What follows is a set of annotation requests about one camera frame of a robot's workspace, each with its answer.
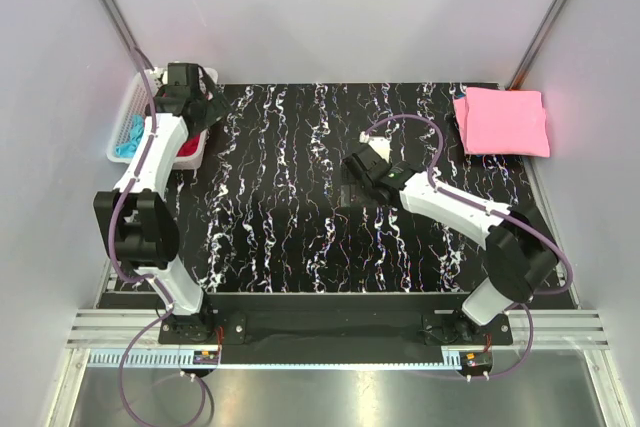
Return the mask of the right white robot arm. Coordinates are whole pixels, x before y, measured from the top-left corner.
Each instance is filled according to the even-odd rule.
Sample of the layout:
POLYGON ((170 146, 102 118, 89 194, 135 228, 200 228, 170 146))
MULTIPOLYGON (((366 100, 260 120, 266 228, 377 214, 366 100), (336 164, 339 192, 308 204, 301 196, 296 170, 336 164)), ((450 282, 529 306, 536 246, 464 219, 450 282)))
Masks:
POLYGON ((393 206, 450 227, 486 254, 487 277, 441 321, 439 342, 472 344, 490 323, 540 291, 560 261, 540 211, 483 200, 449 187, 407 162, 392 164, 383 147, 362 144, 343 160, 350 179, 380 205, 393 206))

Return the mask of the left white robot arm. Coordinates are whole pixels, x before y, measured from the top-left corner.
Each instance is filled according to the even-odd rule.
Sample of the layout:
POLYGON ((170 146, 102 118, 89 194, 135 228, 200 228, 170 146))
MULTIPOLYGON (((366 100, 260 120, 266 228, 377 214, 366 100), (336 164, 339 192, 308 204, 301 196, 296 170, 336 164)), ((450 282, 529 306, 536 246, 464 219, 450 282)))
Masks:
POLYGON ((231 110, 212 68, 172 62, 141 70, 126 98, 142 94, 143 133, 128 167, 93 208, 105 250, 125 284, 146 283, 165 305, 162 325, 196 343, 215 333, 216 319, 203 288, 179 257, 180 232, 165 189, 183 145, 231 110))

